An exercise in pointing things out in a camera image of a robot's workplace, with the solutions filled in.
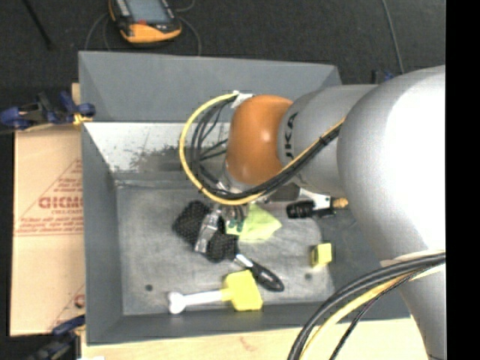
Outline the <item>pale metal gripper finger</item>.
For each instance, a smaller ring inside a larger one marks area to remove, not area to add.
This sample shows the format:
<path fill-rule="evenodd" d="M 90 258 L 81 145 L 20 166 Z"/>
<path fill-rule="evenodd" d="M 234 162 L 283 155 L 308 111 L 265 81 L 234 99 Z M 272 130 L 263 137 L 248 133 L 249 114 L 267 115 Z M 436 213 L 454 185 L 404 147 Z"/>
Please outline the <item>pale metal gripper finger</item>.
<path fill-rule="evenodd" d="M 212 211 L 207 214 L 199 228 L 199 234 L 193 250 L 197 253 L 205 254 L 213 235 L 218 231 L 218 221 L 221 217 L 221 211 Z"/>

